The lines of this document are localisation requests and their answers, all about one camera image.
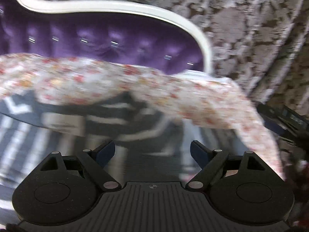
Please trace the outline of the purple tufted headboard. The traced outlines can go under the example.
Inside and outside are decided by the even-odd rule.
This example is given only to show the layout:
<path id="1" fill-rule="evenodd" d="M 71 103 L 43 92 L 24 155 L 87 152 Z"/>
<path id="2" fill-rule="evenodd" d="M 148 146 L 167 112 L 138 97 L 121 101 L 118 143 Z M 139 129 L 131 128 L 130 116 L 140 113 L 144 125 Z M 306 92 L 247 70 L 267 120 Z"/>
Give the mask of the purple tufted headboard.
<path id="1" fill-rule="evenodd" d="M 21 52 L 213 72 L 211 45 L 196 25 L 125 1 L 1 0 L 1 54 Z"/>

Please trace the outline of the floral bedspread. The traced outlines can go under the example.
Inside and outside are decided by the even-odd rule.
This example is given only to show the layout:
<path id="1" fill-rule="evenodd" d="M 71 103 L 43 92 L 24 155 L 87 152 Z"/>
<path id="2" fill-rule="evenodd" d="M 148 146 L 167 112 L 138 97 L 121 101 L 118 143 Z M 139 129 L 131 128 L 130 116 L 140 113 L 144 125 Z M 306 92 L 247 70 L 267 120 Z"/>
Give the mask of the floral bedspread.
<path id="1" fill-rule="evenodd" d="M 33 91 L 41 103 L 90 105 L 121 93 L 146 102 L 175 119 L 200 127 L 232 129 L 251 151 L 283 177 L 277 143 L 252 102 L 230 78 L 198 72 L 166 75 L 143 66 L 88 58 L 1 56 L 1 98 Z"/>

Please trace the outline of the grey white striped cardigan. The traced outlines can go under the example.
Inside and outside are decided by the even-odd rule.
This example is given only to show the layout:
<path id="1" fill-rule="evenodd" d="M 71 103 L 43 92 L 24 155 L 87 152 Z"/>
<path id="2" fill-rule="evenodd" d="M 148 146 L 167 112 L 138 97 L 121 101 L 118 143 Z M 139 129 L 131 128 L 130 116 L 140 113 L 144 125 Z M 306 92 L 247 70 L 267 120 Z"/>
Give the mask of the grey white striped cardigan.
<path id="1" fill-rule="evenodd" d="M 39 103 L 33 92 L 1 100 L 1 210 L 13 210 L 14 188 L 50 152 L 74 155 L 113 140 L 108 171 L 117 181 L 187 181 L 198 166 L 193 140 L 241 155 L 245 146 L 231 130 L 173 120 L 123 93 L 90 106 Z"/>

